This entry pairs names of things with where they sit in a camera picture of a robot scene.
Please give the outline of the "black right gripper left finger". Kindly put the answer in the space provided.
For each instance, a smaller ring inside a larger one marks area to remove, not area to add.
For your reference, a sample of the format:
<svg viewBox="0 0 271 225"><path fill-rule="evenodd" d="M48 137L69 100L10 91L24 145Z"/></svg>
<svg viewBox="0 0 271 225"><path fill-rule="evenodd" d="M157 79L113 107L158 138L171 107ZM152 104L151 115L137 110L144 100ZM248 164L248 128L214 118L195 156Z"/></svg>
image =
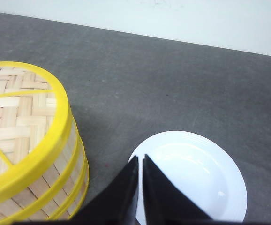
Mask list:
<svg viewBox="0 0 271 225"><path fill-rule="evenodd" d="M80 210L71 225L134 225L138 200L138 157L133 157L114 180Z"/></svg>

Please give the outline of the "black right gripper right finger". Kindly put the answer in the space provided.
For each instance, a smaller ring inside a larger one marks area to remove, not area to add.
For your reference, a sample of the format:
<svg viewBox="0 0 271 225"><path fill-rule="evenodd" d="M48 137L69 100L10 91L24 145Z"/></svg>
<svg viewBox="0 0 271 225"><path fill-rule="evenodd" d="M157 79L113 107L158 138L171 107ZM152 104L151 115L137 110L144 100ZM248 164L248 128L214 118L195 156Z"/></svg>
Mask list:
<svg viewBox="0 0 271 225"><path fill-rule="evenodd" d="M188 199L146 154L143 203L148 225L213 225L214 220Z"/></svg>

